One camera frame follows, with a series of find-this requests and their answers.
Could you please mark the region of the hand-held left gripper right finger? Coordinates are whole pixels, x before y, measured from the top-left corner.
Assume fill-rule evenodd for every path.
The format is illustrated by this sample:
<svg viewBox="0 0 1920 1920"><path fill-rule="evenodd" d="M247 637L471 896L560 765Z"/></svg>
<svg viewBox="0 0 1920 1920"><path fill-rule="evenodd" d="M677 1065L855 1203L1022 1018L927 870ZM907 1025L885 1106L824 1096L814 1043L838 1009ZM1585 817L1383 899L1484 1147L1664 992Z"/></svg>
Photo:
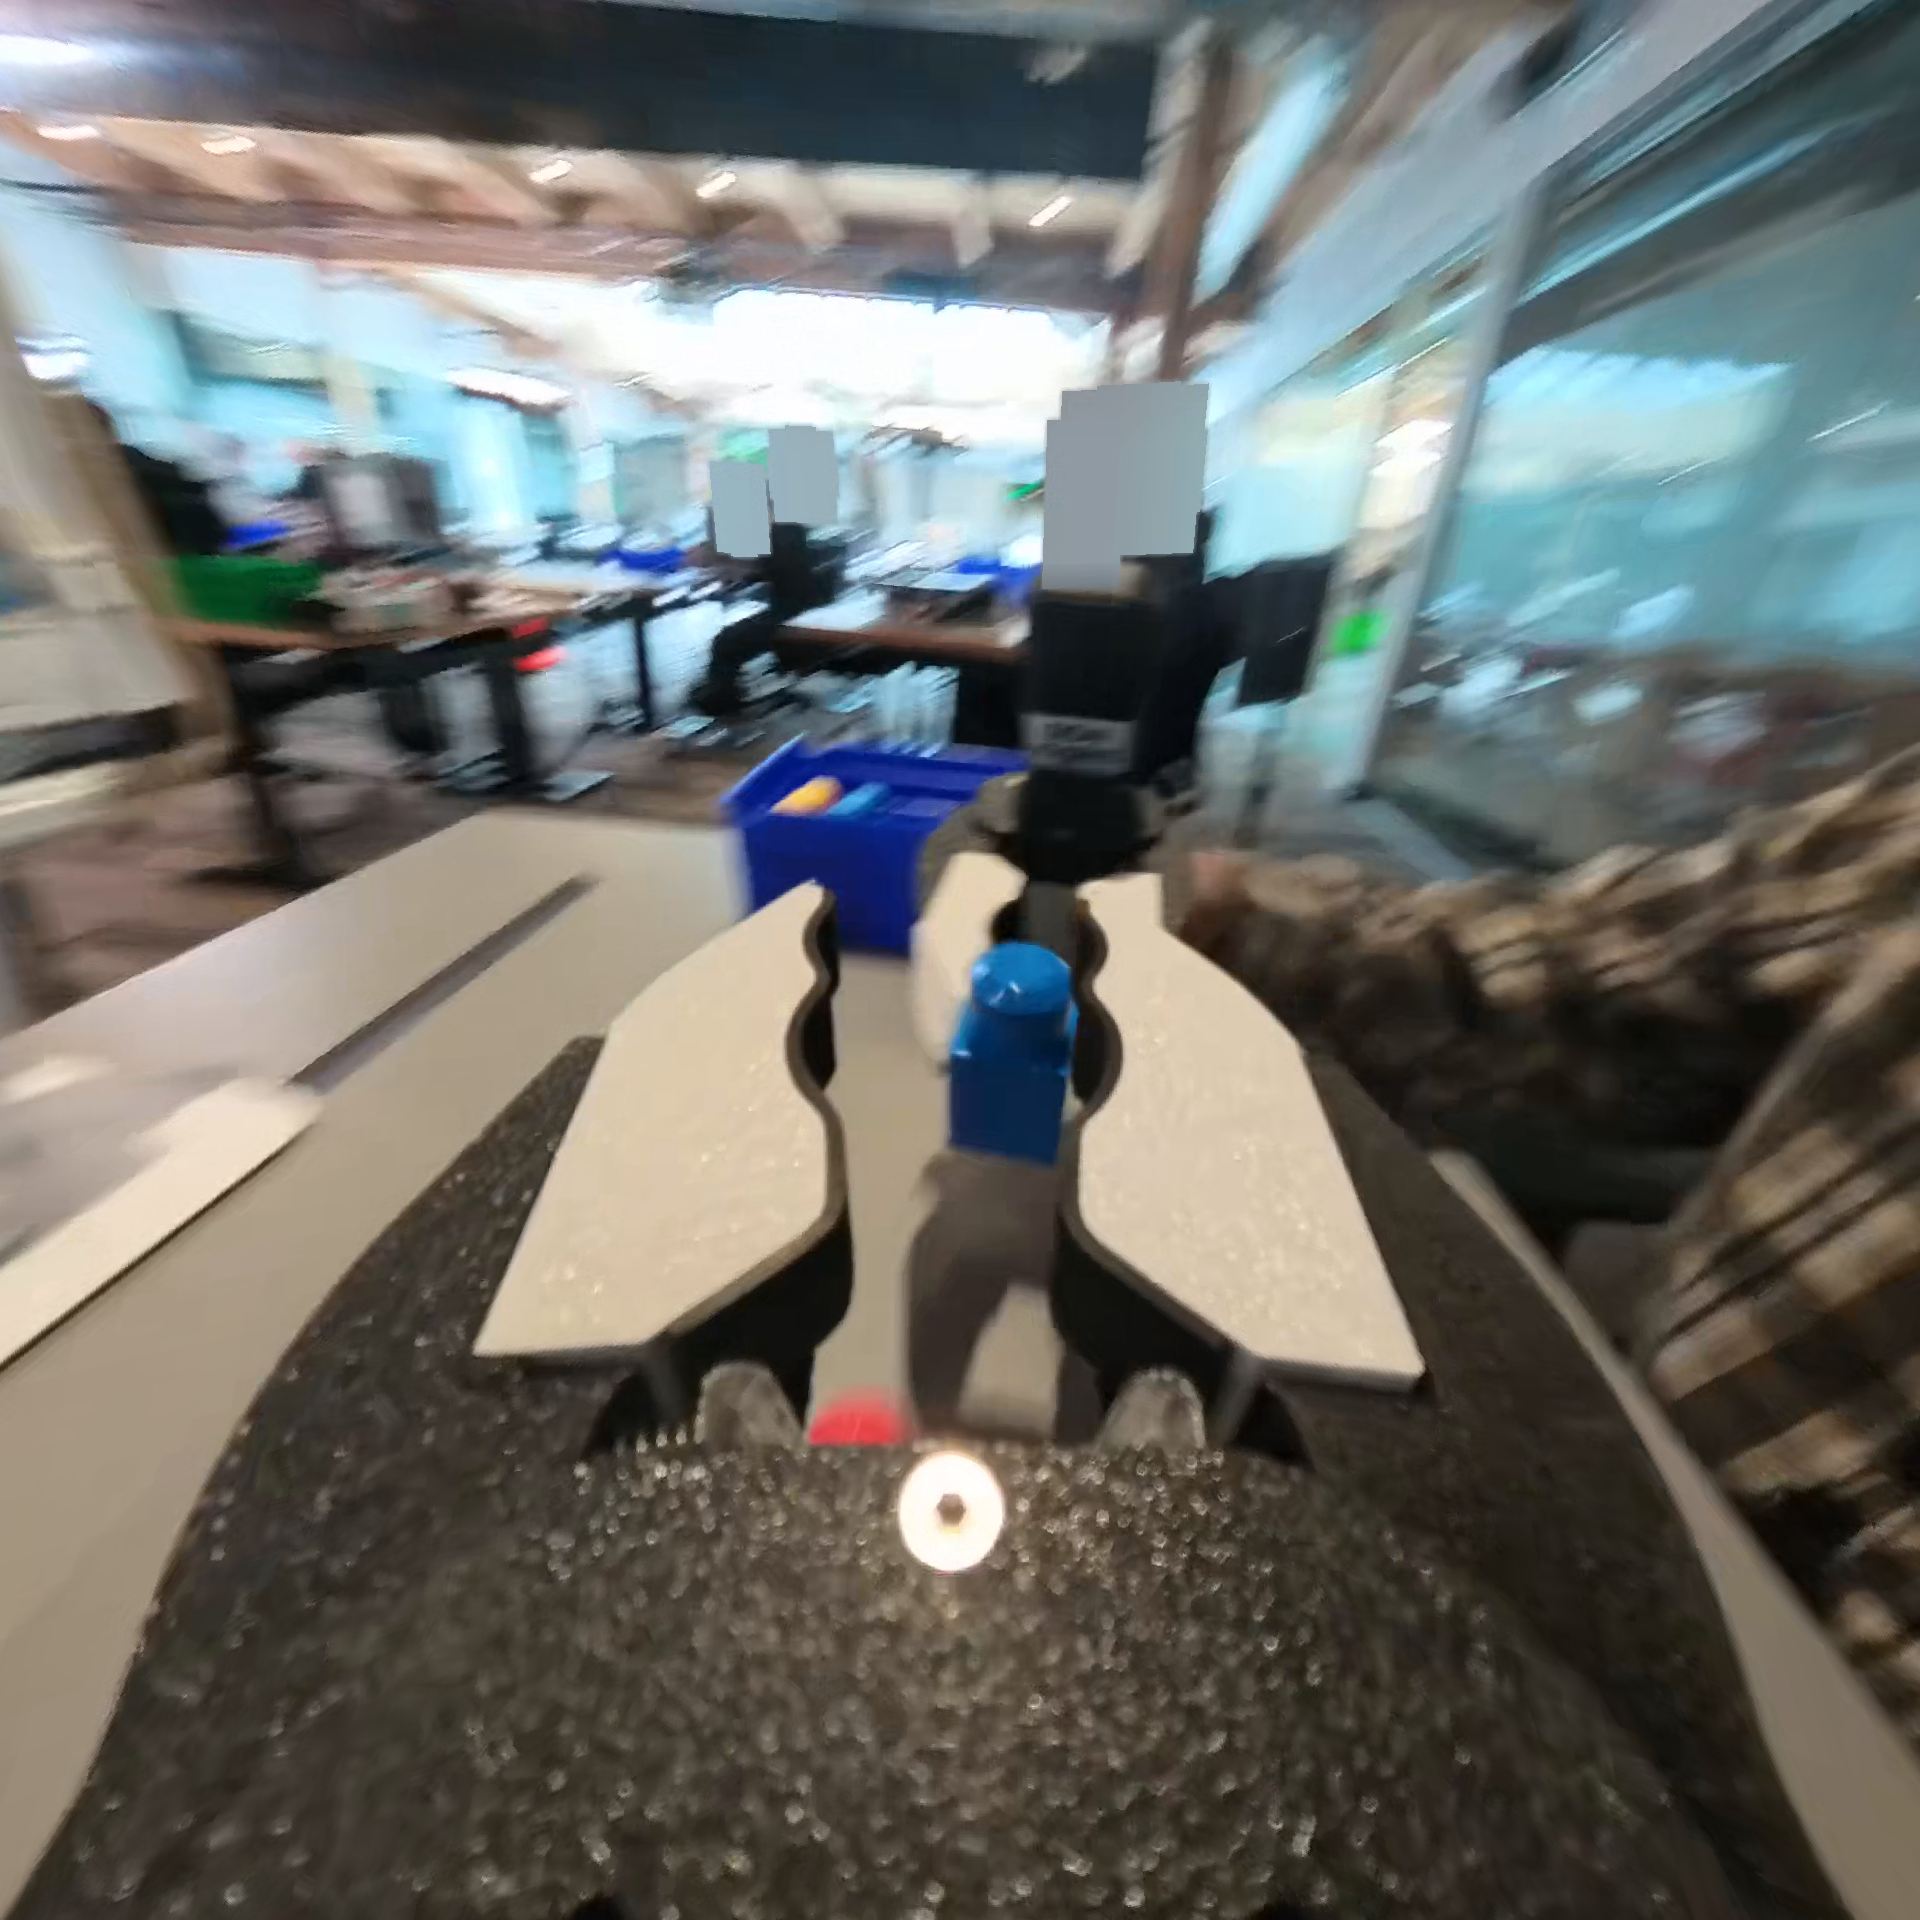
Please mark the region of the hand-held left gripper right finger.
<svg viewBox="0 0 1920 1920"><path fill-rule="evenodd" d="M1053 1318L1117 1385L1171 1370L1216 1438L1282 1385L1406 1397L1425 1376L1299 1041L1168 932L1079 907L1078 1106Z"/></svg>

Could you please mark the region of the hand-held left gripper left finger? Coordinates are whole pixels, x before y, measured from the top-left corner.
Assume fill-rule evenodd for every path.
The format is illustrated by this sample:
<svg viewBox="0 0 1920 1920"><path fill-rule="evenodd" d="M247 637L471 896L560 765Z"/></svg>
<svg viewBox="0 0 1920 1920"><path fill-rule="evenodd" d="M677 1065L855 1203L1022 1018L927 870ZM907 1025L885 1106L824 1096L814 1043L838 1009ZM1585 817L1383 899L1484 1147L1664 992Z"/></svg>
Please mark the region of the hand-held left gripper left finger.
<svg viewBox="0 0 1920 1920"><path fill-rule="evenodd" d="M752 1363L796 1422L851 1307L828 1099L831 895L806 881L658 973L606 1028L473 1339L487 1363L636 1370L660 1411Z"/></svg>

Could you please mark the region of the blue one-stud block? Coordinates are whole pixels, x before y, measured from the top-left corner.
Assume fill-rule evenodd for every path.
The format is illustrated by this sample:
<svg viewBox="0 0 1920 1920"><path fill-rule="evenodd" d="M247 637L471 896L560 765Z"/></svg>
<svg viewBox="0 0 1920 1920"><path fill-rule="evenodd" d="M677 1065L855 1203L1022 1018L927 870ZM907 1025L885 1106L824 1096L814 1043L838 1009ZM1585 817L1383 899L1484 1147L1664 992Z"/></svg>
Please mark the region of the blue one-stud block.
<svg viewBox="0 0 1920 1920"><path fill-rule="evenodd" d="M1056 1164L1078 1040L1069 963L997 941L969 973L949 1043L949 1145L974 1157Z"/></svg>

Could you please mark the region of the black monitor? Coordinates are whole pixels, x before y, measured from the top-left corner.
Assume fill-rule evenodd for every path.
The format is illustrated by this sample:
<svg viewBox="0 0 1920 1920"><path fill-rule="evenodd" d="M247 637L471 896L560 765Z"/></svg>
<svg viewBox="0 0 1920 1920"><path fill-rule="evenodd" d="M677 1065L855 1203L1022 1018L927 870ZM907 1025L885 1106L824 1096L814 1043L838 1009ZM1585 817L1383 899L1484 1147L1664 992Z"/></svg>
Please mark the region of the black monitor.
<svg viewBox="0 0 1920 1920"><path fill-rule="evenodd" d="M1240 578L1235 707L1293 701L1308 683L1336 555L1271 560Z"/></svg>

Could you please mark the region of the wooden table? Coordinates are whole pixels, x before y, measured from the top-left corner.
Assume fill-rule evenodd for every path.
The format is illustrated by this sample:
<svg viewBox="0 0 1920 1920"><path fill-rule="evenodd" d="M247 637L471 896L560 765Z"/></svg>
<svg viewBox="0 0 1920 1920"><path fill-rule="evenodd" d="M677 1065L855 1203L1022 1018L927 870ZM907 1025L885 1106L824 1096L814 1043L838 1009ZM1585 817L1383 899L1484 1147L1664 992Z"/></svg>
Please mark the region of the wooden table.
<svg viewBox="0 0 1920 1920"><path fill-rule="evenodd" d="M949 671L950 742L995 752L1021 745L1022 611L994 611L982 620L931 619L892 611L882 592L859 590L778 622L776 651L872 674L901 665Z"/></svg>

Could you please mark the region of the wooden office desk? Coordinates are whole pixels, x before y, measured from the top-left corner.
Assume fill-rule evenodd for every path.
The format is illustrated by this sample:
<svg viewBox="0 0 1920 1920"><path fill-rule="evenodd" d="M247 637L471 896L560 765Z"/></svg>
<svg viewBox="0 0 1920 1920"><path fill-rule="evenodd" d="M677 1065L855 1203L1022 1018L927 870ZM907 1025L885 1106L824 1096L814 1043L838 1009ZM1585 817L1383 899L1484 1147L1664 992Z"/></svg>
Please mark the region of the wooden office desk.
<svg viewBox="0 0 1920 1920"><path fill-rule="evenodd" d="M276 777L303 779L308 769L279 757L264 740L264 718L250 695L237 690L237 655L314 655L366 664L375 683L422 688L437 674L473 671L488 698L493 745L487 754L452 762L435 754L427 784L499 803L573 803L610 784L606 772L567 762L542 762L531 739L523 695L523 662L558 645L570 628L625 625L631 638L636 690L625 707L606 707L588 732L645 733L657 720L650 658L650 625L660 611L679 611L704 595L691 574L660 582L636 579L610 588L564 592L536 583L517 595L479 599L452 622L340 632L322 628L272 628L171 615L160 632L187 647L212 651L231 690L237 725L237 769L254 785Z"/></svg>

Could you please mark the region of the green storage bins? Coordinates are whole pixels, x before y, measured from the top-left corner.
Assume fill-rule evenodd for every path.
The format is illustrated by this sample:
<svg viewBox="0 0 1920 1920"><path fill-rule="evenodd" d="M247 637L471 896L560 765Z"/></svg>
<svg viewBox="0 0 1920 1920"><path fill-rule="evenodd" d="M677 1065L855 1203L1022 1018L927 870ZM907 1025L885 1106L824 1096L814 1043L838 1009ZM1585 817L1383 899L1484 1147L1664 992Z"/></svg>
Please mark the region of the green storage bins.
<svg viewBox="0 0 1920 1920"><path fill-rule="evenodd" d="M322 588L324 568L260 552L180 555L165 561L180 615L210 625L311 629L330 622Z"/></svg>

